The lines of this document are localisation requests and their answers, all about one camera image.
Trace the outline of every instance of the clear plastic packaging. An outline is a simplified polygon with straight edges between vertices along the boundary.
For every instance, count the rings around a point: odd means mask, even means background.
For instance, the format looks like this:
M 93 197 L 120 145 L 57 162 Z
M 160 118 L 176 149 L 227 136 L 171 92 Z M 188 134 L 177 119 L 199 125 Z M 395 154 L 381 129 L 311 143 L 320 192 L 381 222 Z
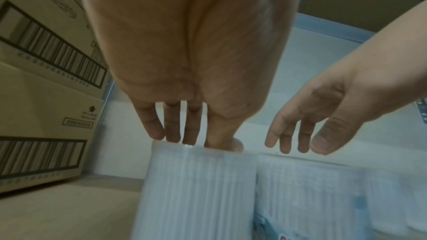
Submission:
M 260 156 L 254 223 L 260 240 L 371 239 L 363 172 Z
M 407 178 L 404 196 L 410 239 L 427 240 L 427 179 Z
M 257 155 L 154 141 L 131 240 L 250 240 Z
M 375 239 L 408 239 L 401 177 L 392 172 L 368 170 L 365 189 Z

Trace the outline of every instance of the cotton swab package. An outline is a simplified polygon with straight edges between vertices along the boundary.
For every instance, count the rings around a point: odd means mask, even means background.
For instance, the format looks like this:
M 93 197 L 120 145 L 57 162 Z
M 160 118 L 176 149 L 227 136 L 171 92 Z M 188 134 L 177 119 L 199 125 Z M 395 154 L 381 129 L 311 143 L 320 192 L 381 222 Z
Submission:
M 154 141 L 131 240 L 250 240 L 257 155 Z
M 410 239 L 427 240 L 427 179 L 408 178 L 404 185 Z
M 262 155 L 254 217 L 257 240 L 367 240 L 363 173 Z
M 365 189 L 375 239 L 408 239 L 401 177 L 395 173 L 366 171 Z

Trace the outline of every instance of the barcode on cardboard box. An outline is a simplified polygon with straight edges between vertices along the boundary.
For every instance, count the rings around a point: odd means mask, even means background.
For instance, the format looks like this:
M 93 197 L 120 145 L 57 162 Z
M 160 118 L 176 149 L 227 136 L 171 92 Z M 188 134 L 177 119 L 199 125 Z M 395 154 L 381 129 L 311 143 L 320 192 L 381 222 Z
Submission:
M 0 8 L 0 41 L 101 88 L 107 70 L 9 1 Z
M 86 142 L 0 137 L 0 179 L 78 168 Z

